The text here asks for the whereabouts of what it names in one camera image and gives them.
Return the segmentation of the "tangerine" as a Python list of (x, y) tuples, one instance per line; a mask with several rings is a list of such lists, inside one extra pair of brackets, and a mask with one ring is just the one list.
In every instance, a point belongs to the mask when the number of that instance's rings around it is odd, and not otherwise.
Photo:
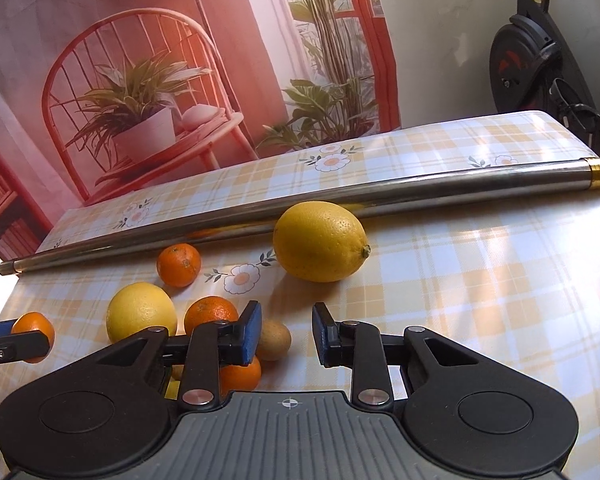
[(204, 323), (215, 321), (235, 322), (238, 311), (234, 304), (220, 296), (205, 296), (191, 304), (184, 315), (184, 330), (190, 336), (194, 329)]
[(201, 269), (201, 256), (192, 245), (175, 244), (160, 252), (156, 267), (163, 283), (171, 287), (184, 288), (196, 280)]
[(248, 365), (227, 365), (221, 367), (219, 373), (223, 398), (226, 398), (231, 391), (254, 390), (262, 376), (261, 364), (256, 356)]
[(36, 364), (42, 362), (50, 353), (55, 342), (55, 329), (53, 324), (40, 312), (28, 312), (20, 316), (10, 331), (12, 334), (25, 334), (40, 332), (45, 335), (48, 341), (48, 349), (42, 356), (27, 359), (27, 363)]

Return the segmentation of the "brown longan fruit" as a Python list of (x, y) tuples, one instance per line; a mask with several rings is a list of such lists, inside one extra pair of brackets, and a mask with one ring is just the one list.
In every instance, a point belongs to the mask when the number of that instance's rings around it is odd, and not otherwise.
[(291, 346), (291, 333), (281, 322), (264, 320), (257, 346), (257, 357), (262, 361), (275, 362), (283, 359)]

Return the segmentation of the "large yellow grapefruit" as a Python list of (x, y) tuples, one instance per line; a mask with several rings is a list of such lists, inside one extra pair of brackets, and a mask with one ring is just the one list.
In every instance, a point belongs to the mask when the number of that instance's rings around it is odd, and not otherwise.
[(165, 327), (170, 336), (178, 329), (173, 301), (157, 285), (146, 282), (126, 285), (109, 301), (106, 331), (113, 344), (152, 326)]

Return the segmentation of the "lemon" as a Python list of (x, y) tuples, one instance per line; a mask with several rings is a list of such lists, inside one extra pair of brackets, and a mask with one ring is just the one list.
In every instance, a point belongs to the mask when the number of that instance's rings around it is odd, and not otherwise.
[(329, 202), (302, 202), (276, 221), (273, 248), (294, 278), (333, 283), (355, 273), (370, 256), (370, 242), (354, 214)]

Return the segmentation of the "green apple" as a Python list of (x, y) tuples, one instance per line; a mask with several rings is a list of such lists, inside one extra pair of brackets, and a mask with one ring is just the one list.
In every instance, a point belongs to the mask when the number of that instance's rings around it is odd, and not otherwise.
[(171, 378), (166, 386), (166, 392), (164, 397), (168, 400), (176, 400), (178, 398), (178, 389), (180, 388), (181, 382)]

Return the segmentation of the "printed room backdrop cloth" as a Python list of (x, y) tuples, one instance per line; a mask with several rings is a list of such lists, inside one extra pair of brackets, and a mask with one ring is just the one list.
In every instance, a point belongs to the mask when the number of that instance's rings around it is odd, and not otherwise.
[(0, 258), (68, 210), (399, 124), (380, 0), (0, 0)]

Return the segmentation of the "telescopic metal pole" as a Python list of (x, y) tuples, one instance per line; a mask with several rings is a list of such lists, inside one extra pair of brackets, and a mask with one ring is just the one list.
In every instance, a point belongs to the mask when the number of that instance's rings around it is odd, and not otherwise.
[(325, 188), (180, 218), (82, 240), (0, 263), (0, 274), (122, 258), (178, 243), (209, 243), (271, 233), (305, 236), (312, 248), (345, 237), (365, 218), (560, 192), (600, 190), (600, 157), (529, 162)]

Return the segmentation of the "black exercise bike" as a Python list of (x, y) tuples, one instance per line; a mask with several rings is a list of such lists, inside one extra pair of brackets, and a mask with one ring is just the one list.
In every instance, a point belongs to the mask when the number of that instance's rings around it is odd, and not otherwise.
[(495, 34), (491, 92), (500, 113), (542, 110), (600, 155), (600, 112), (548, 9), (550, 0), (517, 0)]

